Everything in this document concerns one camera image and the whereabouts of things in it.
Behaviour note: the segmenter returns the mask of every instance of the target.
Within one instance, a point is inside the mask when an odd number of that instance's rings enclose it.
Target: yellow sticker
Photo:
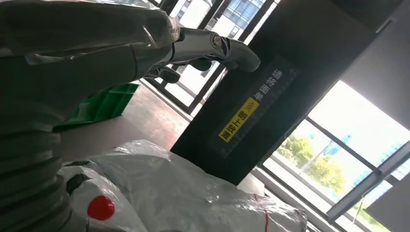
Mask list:
[[[248,98],[238,112],[219,133],[219,137],[225,142],[229,142],[250,117],[250,115],[256,110],[256,108],[258,108],[258,106],[259,103],[257,103],[253,98]]]

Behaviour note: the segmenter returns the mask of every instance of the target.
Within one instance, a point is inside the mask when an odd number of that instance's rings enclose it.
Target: green plastic crate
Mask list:
[[[103,90],[84,100],[74,115],[58,128],[77,124],[100,122],[122,114],[139,84],[125,84]]]

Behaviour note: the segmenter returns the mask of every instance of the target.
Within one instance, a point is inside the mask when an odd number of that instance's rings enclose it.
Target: metal bolt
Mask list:
[[[222,39],[218,35],[213,35],[211,37],[211,42],[216,47],[221,47],[222,46]]]

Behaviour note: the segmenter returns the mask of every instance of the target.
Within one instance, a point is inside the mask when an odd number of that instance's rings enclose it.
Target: gray floor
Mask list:
[[[123,112],[147,140],[171,149],[189,122],[141,85]]]
[[[82,160],[140,139],[169,150],[187,126],[186,119],[141,85],[122,116],[62,132],[54,155],[63,161]]]

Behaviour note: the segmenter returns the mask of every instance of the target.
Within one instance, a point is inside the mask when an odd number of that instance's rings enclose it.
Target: red dot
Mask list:
[[[114,211],[114,203],[108,197],[98,196],[88,205],[87,214],[93,219],[105,221],[114,214]]]

